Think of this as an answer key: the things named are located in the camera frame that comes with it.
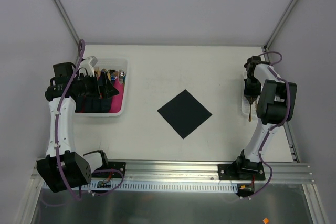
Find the dark navy paper napkin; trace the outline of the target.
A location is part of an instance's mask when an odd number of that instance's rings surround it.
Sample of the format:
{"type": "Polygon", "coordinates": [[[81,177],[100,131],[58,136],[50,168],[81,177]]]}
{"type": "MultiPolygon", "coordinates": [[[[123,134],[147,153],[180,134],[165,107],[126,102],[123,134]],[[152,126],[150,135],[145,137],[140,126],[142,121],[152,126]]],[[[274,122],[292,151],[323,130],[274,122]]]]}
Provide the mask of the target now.
{"type": "Polygon", "coordinates": [[[159,108],[158,113],[182,139],[212,116],[210,111],[187,90],[183,90],[159,108]]]}

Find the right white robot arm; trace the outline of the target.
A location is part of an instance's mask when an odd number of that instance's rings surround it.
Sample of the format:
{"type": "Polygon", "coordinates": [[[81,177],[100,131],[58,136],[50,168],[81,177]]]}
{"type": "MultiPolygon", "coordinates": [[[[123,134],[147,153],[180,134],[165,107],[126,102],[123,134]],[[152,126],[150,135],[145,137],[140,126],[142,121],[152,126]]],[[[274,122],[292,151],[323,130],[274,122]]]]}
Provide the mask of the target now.
{"type": "Polygon", "coordinates": [[[293,116],[297,84],[276,73],[274,64],[251,56],[244,64],[244,97],[249,105],[256,105],[258,118],[253,136],[233,164],[239,180],[265,180],[263,155],[267,142],[278,128],[293,116]]]}

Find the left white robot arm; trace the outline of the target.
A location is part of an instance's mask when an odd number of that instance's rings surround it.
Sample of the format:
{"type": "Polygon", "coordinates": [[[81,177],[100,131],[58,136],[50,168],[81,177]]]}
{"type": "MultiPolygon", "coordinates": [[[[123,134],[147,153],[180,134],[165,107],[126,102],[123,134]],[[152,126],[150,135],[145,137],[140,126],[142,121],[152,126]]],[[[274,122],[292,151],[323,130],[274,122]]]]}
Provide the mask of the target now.
{"type": "Polygon", "coordinates": [[[37,161],[37,171],[52,192],[78,188],[93,176],[110,179],[114,172],[103,150],[77,153],[73,117],[77,113],[108,113],[119,94],[105,70],[97,73],[96,58],[79,66],[71,62],[53,66],[54,77],[45,92],[50,109],[50,139],[45,158],[37,161]]]}

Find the gold spoon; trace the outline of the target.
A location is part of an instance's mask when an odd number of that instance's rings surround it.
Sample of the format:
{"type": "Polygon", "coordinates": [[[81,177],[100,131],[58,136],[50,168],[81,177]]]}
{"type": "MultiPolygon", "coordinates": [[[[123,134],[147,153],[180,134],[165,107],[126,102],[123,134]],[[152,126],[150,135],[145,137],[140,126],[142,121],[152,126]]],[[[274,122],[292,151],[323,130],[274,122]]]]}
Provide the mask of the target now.
{"type": "Polygon", "coordinates": [[[252,121],[252,106],[253,106],[253,103],[254,103],[254,98],[253,97],[250,97],[250,100],[249,100],[249,118],[248,118],[248,121],[251,122],[252,121]]]}

